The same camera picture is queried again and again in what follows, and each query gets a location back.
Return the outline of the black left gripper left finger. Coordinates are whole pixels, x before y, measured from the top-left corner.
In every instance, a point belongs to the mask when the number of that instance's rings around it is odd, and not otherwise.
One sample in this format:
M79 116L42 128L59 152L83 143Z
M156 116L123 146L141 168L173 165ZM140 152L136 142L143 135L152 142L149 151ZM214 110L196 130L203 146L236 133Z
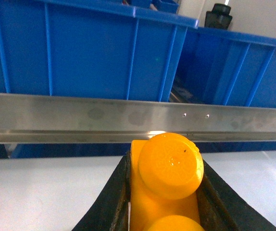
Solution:
M131 155L127 152L118 163L99 196L74 226L74 231L129 230L131 198Z

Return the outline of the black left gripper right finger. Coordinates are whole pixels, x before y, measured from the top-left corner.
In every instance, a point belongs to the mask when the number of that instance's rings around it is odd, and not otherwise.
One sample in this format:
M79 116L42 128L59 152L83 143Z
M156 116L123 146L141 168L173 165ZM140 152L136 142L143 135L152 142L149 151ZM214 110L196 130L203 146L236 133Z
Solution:
M210 166L196 191L200 224L206 231L276 231L276 226L243 200Z

